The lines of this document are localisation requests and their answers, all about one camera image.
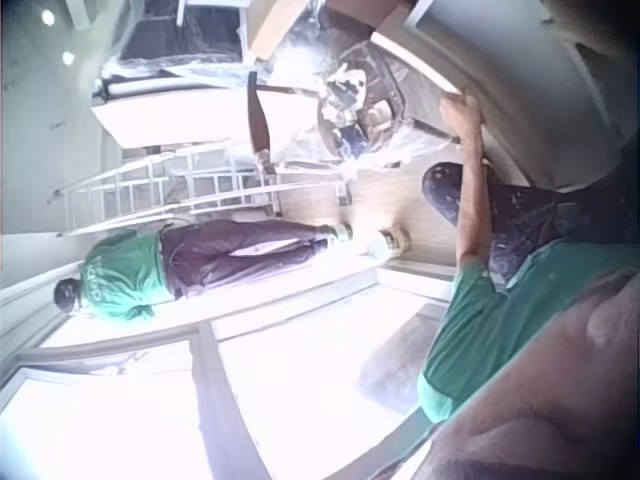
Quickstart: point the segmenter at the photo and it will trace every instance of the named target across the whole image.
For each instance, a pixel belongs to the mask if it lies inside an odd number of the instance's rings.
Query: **sneaker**
[[[349,243],[353,240],[353,229],[348,223],[338,223],[331,226],[332,235],[329,243],[333,245],[340,245]]]

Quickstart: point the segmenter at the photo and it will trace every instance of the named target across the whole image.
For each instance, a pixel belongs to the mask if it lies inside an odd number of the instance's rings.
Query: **ceiling light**
[[[71,65],[75,59],[76,59],[76,56],[71,52],[64,52],[62,54],[62,62],[65,65]]]
[[[43,10],[42,11],[42,23],[44,23],[47,27],[53,25],[56,21],[56,17],[53,15],[51,10]]]

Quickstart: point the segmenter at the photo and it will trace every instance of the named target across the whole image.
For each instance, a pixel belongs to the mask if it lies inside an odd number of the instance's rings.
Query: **window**
[[[7,480],[212,479],[189,343],[23,369],[0,415]]]
[[[247,427],[278,480],[325,478],[410,413],[359,389],[369,355],[425,303],[373,286],[284,326],[220,344]]]

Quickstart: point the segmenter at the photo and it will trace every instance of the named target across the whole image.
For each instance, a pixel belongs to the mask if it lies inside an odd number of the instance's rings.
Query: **wooden board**
[[[419,6],[422,6],[422,12],[429,6],[428,4],[430,4],[429,1],[419,4]],[[411,13],[412,17],[416,14],[416,10]],[[407,28],[406,22],[408,18],[409,10],[407,7],[400,6],[396,8],[376,30],[371,40],[413,67],[415,72],[419,72],[442,91],[459,93],[456,85],[475,85],[471,77],[465,76],[464,72],[456,66],[456,61],[453,61],[438,48],[417,36],[411,28]],[[519,152],[522,147],[519,144],[513,146],[514,142],[506,142],[504,136],[500,135],[505,130],[511,132],[510,127],[505,127],[505,125],[510,126],[511,122],[506,118],[505,112],[496,105],[493,98],[484,95],[483,88],[478,85],[475,85],[475,87],[475,89],[472,89],[472,93],[478,97],[487,120],[487,126],[483,130],[485,153],[505,181],[515,185],[530,185],[529,179],[515,161],[515,158],[519,156],[514,151]]]
[[[462,161],[461,151],[446,147],[415,158],[399,169],[362,172],[352,187],[353,204],[339,207],[334,189],[317,188],[280,195],[287,220],[321,225],[349,222],[357,234],[397,225],[411,238],[406,260],[455,265],[455,227],[422,196],[422,176],[437,162]]]
[[[351,18],[378,27],[401,0],[327,0],[326,6]]]
[[[247,8],[249,51],[268,59],[308,3],[309,0],[252,0]]]

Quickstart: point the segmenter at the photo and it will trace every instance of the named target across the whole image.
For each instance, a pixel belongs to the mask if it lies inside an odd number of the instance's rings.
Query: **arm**
[[[456,260],[458,268],[479,259],[489,263],[491,210],[489,190],[482,165],[482,116],[471,96],[446,96],[442,117],[460,136],[464,152],[460,211],[458,213]]]

